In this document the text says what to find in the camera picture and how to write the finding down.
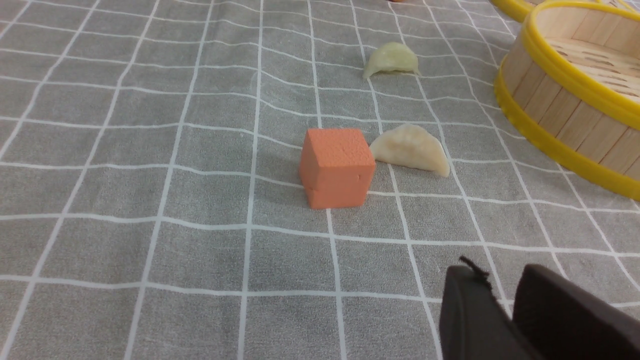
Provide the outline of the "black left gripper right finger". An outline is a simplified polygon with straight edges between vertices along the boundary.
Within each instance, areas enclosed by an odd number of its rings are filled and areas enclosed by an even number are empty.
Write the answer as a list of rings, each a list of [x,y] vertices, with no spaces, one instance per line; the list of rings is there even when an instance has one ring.
[[[512,321],[546,360],[637,360],[640,324],[540,265],[525,265]]]

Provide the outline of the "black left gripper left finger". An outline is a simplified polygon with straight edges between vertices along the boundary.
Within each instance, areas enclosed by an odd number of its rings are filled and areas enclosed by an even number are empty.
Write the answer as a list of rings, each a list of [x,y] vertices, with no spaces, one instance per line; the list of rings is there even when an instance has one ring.
[[[439,314],[444,360],[541,360],[498,303],[489,272],[466,256],[446,270]]]

